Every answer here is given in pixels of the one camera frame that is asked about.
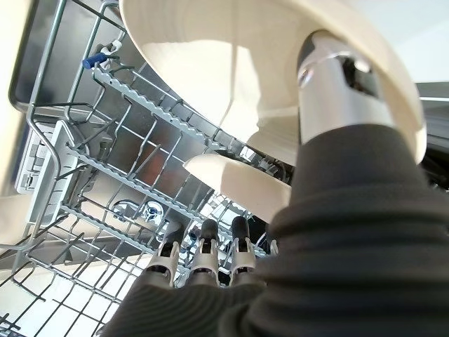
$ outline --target white plate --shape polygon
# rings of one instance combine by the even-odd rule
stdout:
[[[184,168],[266,223],[287,207],[291,187],[249,165],[217,154],[200,154]]]
[[[402,62],[359,12],[337,0],[120,0],[131,39],[161,78],[240,141],[295,165],[297,57],[326,29],[380,73],[396,125],[417,161],[425,123]]]

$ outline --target blue clip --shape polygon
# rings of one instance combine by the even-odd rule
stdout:
[[[106,60],[107,60],[106,54],[98,53],[89,58],[85,58],[83,60],[83,67],[85,69],[92,69],[95,66],[96,62],[103,63]]]

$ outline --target wire rack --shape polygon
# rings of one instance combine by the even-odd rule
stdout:
[[[188,233],[205,219],[216,219],[220,270],[229,272],[229,224],[236,215],[249,218],[251,214],[182,170],[188,159],[182,147],[191,144],[183,143],[186,140],[199,146],[197,154],[218,152],[268,173],[280,170],[286,178],[282,163],[248,149],[175,93],[148,80],[145,63],[136,68],[113,53],[107,66],[97,62],[85,70],[81,61],[98,51],[94,43],[101,40],[100,25],[116,30],[115,42],[124,41],[127,33],[114,19],[116,1],[98,2],[97,8],[69,2],[94,15],[95,21],[67,101],[43,102],[43,80],[67,5],[67,0],[58,2],[27,111],[29,127],[47,149],[48,177],[34,190],[40,194],[29,211],[22,240],[0,245],[6,249],[0,261],[9,260],[12,266],[0,270],[0,336],[98,335],[146,268],[172,220],[185,222]],[[100,48],[111,42],[100,41]],[[76,101],[84,81],[97,85],[91,102]],[[114,111],[102,108],[111,95],[119,102]],[[40,107],[61,112],[58,123],[61,130],[70,128],[70,141],[63,138],[55,143],[52,134],[44,132],[37,113]],[[135,119],[136,107],[147,119],[128,123]],[[158,136],[167,128],[173,139]],[[134,208],[120,213],[117,202],[124,199]],[[149,201],[163,208],[157,223],[140,217]],[[194,242],[186,235],[175,276],[178,286],[185,280]],[[256,254],[263,256],[264,251],[256,247]]]

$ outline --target black rubber sleeve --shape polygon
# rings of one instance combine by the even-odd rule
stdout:
[[[290,206],[270,225],[267,290],[221,336],[447,336],[449,203],[400,134],[329,131],[300,148]]]

